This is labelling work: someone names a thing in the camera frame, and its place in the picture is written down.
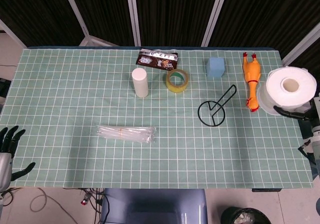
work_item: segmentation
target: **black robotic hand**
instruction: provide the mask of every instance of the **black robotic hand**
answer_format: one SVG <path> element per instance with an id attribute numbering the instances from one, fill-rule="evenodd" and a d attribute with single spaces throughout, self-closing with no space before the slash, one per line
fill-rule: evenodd
<path id="1" fill-rule="evenodd" d="M 19 126 L 11 128 L 5 127 L 0 131 L 0 192 L 6 190 L 10 182 L 28 174 L 36 165 L 30 163 L 25 169 L 12 173 L 12 164 L 18 147 L 18 142 L 26 130 L 21 130 L 15 134 Z"/>

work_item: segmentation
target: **bundle of straws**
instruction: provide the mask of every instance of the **bundle of straws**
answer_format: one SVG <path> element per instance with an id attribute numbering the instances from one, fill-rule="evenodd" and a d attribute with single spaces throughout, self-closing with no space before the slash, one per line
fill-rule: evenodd
<path id="1" fill-rule="evenodd" d="M 148 144 L 153 140 L 155 131 L 155 127 L 98 126 L 98 136 L 100 137 Z"/>

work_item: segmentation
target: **blue foam cube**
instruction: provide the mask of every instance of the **blue foam cube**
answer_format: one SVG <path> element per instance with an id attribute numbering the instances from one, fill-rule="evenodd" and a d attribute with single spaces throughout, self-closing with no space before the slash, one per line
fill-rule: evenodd
<path id="1" fill-rule="evenodd" d="M 220 78 L 225 72 L 225 59 L 222 57 L 210 57 L 206 63 L 207 78 Z"/>

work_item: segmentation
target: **floor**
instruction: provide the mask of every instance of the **floor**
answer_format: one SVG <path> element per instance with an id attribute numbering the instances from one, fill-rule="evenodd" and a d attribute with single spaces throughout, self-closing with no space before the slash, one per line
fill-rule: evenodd
<path id="1" fill-rule="evenodd" d="M 11 80 L 22 48 L 7 34 L 0 33 L 0 78 Z M 44 188 L 47 195 L 57 200 L 63 208 L 79 223 L 94 224 L 95 211 L 90 205 L 80 204 L 84 193 L 80 190 Z M 4 207 L 0 224 L 48 223 L 71 224 L 73 221 L 53 200 L 48 198 L 46 206 L 39 212 L 32 212 L 30 205 L 42 192 L 37 188 L 23 188 L 15 191 L 13 202 Z M 219 224 L 222 211 L 226 207 L 251 207 L 263 212 L 273 224 L 317 224 L 320 216 L 316 211 L 316 201 L 320 198 L 320 178 L 314 181 L 312 189 L 283 189 L 280 192 L 253 193 L 250 189 L 207 189 L 205 191 L 208 223 Z M 38 210 L 44 205 L 39 197 L 31 208 Z"/>

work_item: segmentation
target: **rubber chicken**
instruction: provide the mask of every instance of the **rubber chicken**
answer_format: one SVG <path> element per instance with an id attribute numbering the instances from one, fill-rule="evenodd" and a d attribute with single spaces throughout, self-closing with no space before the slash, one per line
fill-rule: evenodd
<path id="1" fill-rule="evenodd" d="M 259 103 L 256 97 L 256 88 L 261 76 L 261 68 L 259 62 L 257 61 L 256 54 L 252 54 L 252 59 L 252 62 L 248 63 L 247 53 L 243 53 L 244 80 L 249 84 L 250 87 L 250 97 L 246 100 L 246 105 L 249 107 L 251 112 L 255 112 L 259 108 Z"/>

